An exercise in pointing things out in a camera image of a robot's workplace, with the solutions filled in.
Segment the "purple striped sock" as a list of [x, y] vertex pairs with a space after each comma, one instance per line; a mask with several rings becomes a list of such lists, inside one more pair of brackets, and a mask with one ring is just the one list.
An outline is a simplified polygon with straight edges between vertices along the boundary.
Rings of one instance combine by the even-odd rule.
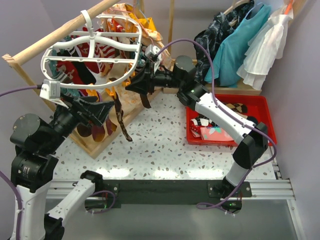
[[117, 125], [114, 124], [109, 117], [105, 121], [105, 127], [108, 136], [111, 136], [117, 130]]

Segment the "brown argyle sock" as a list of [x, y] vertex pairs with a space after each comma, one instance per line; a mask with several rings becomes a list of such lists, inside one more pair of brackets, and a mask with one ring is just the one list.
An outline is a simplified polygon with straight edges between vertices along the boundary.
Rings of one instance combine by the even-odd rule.
[[122, 103], [120, 101], [120, 98], [118, 96], [117, 93], [115, 93], [115, 95], [112, 97], [113, 100], [114, 100], [114, 107], [115, 107], [115, 113], [116, 113], [116, 118], [117, 118], [117, 121], [119, 123], [119, 126], [122, 130], [122, 133], [125, 137], [125, 139], [128, 141], [128, 142], [132, 142], [133, 139], [131, 138], [131, 136], [128, 134], [127, 132], [127, 129], [126, 129], [126, 126], [125, 126], [125, 123], [124, 123], [124, 120], [123, 120], [123, 116], [124, 116], [124, 111], [123, 111], [123, 108], [122, 108]]
[[248, 112], [247, 106], [243, 103], [225, 103], [225, 105], [238, 114], [244, 115]]

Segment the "brown sock grey cuff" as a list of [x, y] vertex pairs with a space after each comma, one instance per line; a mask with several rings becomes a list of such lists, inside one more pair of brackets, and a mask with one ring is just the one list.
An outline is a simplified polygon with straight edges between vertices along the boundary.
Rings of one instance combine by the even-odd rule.
[[92, 128], [90, 126], [83, 125], [82, 123], [80, 123], [76, 127], [76, 130], [78, 134], [83, 138], [86, 138], [92, 135]]

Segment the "white round clip hanger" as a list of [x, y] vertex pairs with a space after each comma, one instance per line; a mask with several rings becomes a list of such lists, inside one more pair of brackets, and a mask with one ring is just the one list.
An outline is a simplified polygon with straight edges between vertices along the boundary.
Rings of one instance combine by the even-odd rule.
[[[143, 31], [140, 27], [139, 23], [133, 20], [130, 17], [126, 17], [123, 15], [116, 14], [99, 14], [96, 17], [98, 19], [111, 19], [111, 20], [124, 20], [126, 22], [132, 23], [133, 26], [136, 27], [135, 32], [98, 32], [94, 31], [92, 19], [89, 16], [87, 10], [81, 11], [82, 16], [85, 19], [85, 26], [88, 31], [73, 31], [71, 35], [77, 36], [77, 38], [72, 39], [70, 41], [58, 41], [44, 52], [40, 67], [43, 75], [48, 80], [52, 80], [53, 78], [49, 76], [48, 71], [46, 69], [46, 63], [48, 61], [70, 61], [70, 62], [93, 62], [93, 63], [111, 63], [114, 66], [118, 64], [128, 64], [130, 68], [123, 74], [123, 76], [117, 78], [115, 81], [110, 81], [104, 84], [98, 85], [84, 85], [84, 84], [65, 84], [61, 83], [60, 86], [62, 88], [67, 89], [106, 89], [113, 86], [117, 86], [121, 84], [123, 81], [127, 80], [132, 73], [135, 71], [136, 66], [138, 64], [138, 58], [141, 49], [141, 41]], [[80, 44], [88, 43], [89, 51], [88, 56], [54, 56], [51, 55], [53, 50], [67, 50], [71, 47], [75, 47]], [[95, 47], [98, 44], [103, 44], [109, 47], [113, 47], [115, 49], [127, 52], [135, 53], [134, 59], [125, 59], [125, 58], [102, 58], [95, 57]]]

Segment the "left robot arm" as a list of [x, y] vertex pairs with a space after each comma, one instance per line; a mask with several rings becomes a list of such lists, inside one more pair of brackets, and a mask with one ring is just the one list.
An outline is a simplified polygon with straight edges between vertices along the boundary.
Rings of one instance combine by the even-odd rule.
[[71, 192], [46, 211], [47, 194], [59, 161], [57, 149], [78, 125], [104, 124], [113, 107], [113, 101], [98, 101], [94, 96], [63, 96], [50, 122], [33, 113], [15, 121], [10, 137], [16, 152], [10, 174], [16, 199], [13, 240], [62, 239], [70, 216], [88, 197], [103, 192], [102, 175], [87, 170]]

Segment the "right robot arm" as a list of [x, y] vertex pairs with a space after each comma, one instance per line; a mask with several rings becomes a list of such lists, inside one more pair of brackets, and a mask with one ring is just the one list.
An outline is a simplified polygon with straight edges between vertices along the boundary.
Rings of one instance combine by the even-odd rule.
[[218, 101], [212, 93], [195, 80], [196, 67], [190, 57], [181, 55], [172, 70], [157, 70], [155, 63], [147, 59], [139, 73], [131, 79], [126, 90], [146, 96], [156, 87], [177, 88], [177, 97], [186, 107], [205, 116], [225, 130], [237, 143], [233, 164], [223, 178], [220, 190], [233, 197], [241, 190], [241, 182], [256, 161], [268, 148], [268, 128], [260, 122], [245, 119]]

